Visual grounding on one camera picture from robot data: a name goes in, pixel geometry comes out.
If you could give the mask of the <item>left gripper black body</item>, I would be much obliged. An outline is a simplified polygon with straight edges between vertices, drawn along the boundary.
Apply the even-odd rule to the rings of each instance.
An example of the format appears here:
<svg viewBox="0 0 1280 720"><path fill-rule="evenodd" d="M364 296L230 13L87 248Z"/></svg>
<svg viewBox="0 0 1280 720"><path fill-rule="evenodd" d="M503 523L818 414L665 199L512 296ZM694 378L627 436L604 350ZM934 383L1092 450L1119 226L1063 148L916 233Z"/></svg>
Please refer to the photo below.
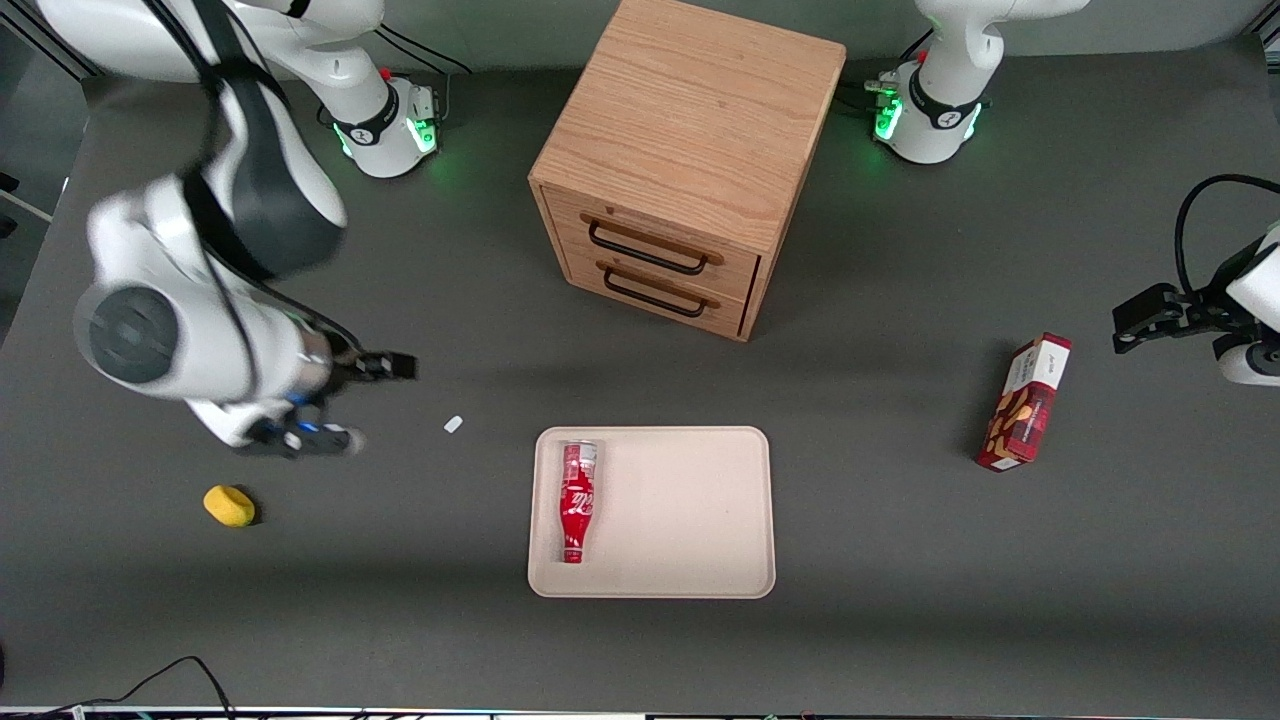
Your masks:
<svg viewBox="0 0 1280 720"><path fill-rule="evenodd" d="M1222 284L1206 284L1198 290L1183 287L1179 297L1184 306L1179 336L1231 333L1230 297Z"/></svg>

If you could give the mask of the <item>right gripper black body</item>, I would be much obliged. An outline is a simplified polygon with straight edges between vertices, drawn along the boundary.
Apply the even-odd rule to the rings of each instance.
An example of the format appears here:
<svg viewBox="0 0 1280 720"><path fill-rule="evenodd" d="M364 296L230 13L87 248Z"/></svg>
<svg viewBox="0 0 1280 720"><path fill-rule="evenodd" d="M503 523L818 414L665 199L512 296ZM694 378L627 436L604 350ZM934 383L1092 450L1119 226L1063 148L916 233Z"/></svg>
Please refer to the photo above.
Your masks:
<svg viewBox="0 0 1280 720"><path fill-rule="evenodd" d="M383 379L381 352L343 348L332 357L328 392L339 393L348 386L365 386Z"/></svg>

